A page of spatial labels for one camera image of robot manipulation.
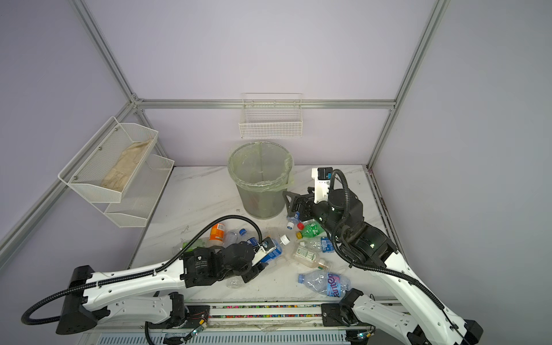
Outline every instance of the white robotic arm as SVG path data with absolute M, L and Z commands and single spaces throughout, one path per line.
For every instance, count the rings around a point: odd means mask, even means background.
M 336 174 L 343 189 L 333 188 Z M 408 311 L 408 314 L 397 312 L 352 289 L 340 301 L 339 314 L 331 317 L 341 320 L 344 326 L 373 325 L 409 345 L 477 344 L 482 335 L 481 327 L 475 321 L 464 320 L 442 304 L 408 266 L 387 235 L 364 222 L 362 203 L 348 190 L 341 171 L 319 168 L 318 174 L 313 172 L 313 177 L 318 191 L 309 189 L 307 195 L 283 193 L 288 214 L 298 211 L 301 221 L 316 219 L 330 235 L 338 255 L 351 267 L 364 270 L 355 274 L 371 274 L 380 279 Z M 261 240 L 258 226 L 250 219 L 236 215 L 213 221 L 194 239 L 214 224 L 230 218 L 252 224 Z M 23 314 L 22 322 L 38 325 L 59 321 L 58 334 L 78 333 L 110 321 L 150 322 L 157 328 L 182 327 L 187 321 L 187 307 L 182 295 L 176 292 L 162 297 L 143 295 L 212 285 L 232 275 L 240 275 L 246 283 L 264 269 L 261 259 L 274 250 L 272 241 L 261 240 L 260 244 L 256 251 L 246 242 L 218 252 L 213 248 L 185 252 L 186 247 L 168 262 L 119 272 L 102 273 L 94 272 L 89 266 L 78 267 L 67 290 L 33 305 Z M 62 296 L 65 300 L 61 316 L 30 318 L 38 308 Z

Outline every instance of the white wire basket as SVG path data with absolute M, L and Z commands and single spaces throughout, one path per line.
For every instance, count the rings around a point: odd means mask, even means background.
M 158 137 L 158 131 L 134 123 L 119 123 L 115 118 L 111 132 L 101 141 L 93 153 L 88 156 L 83 165 L 74 173 L 69 181 L 58 175 L 71 189 L 77 192 L 89 203 L 121 203 L 129 186 L 134 181 L 146 158 L 150 155 Z M 115 166 L 121 153 L 134 142 L 151 140 L 144 153 L 130 174 L 122 190 L 102 187 L 102 181 Z
M 173 160 L 150 154 L 122 201 L 109 204 L 103 214 L 119 227 L 145 227 L 173 165 Z
M 301 100 L 244 100 L 240 118 L 243 139 L 301 137 Z

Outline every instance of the orange label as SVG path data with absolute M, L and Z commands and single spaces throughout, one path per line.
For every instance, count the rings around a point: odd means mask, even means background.
M 224 224 L 216 224 L 211 228 L 211 236 L 209 236 L 210 240 L 218 240 L 222 241 L 224 238 Z

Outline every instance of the marble tabletop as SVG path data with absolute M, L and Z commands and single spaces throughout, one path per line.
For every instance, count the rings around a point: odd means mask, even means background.
M 314 185 L 311 169 L 315 167 L 317 166 L 295 166 L 291 176 L 293 183 L 288 190 L 306 194 L 307 187 Z M 363 166 L 333 168 L 343 171 L 350 189 L 362 201 L 364 220 L 386 232 Z M 285 208 L 278 216 L 267 220 L 249 216 L 243 209 L 238 191 L 226 167 L 175 167 L 136 252 L 132 268 L 170 259 L 175 245 L 190 240 L 208 223 L 228 214 L 250 217 L 261 228 L 263 235 L 274 229 L 284 229 L 287 223 Z M 226 220 L 223 223 L 227 230 L 237 231 L 245 228 L 249 232 L 255 232 L 250 224 L 241 220 Z M 365 294 L 374 294 L 376 298 L 392 298 L 392 293 L 368 272 L 348 268 L 346 262 L 335 253 L 323 253 L 322 257 L 332 263 L 332 272 L 348 277 L 354 288 Z M 276 264 L 270 264 L 259 276 L 239 289 L 228 288 L 223 281 L 212 286 L 184 289 L 180 293 L 188 302 L 331 299 L 297 283 L 299 273 L 311 271 L 312 269 L 288 257 Z

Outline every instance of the mesh trash can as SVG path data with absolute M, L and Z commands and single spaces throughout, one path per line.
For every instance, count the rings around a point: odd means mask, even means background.
M 247 213 L 268 219 L 281 212 L 292 166 L 288 150 L 272 142 L 250 142 L 230 155 L 228 172 Z

